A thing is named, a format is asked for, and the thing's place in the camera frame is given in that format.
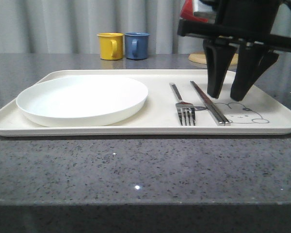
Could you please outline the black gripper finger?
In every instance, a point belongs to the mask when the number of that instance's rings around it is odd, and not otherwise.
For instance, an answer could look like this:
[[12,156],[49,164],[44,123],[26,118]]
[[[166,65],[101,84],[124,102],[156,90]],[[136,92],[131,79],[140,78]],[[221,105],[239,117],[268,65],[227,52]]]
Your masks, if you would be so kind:
[[237,48],[230,45],[219,45],[213,40],[204,40],[203,48],[208,70],[207,93],[212,98],[218,99]]
[[241,45],[230,97],[242,101],[257,79],[278,60],[278,57],[279,54],[267,46]]

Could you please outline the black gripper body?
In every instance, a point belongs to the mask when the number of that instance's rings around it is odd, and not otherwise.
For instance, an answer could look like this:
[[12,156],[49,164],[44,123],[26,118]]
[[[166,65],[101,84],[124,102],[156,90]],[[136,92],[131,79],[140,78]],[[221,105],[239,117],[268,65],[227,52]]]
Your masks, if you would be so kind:
[[274,50],[291,51],[291,37],[271,33],[279,7],[291,12],[290,0],[217,0],[214,23],[180,19],[178,35],[216,38],[226,36],[232,43],[257,43]]

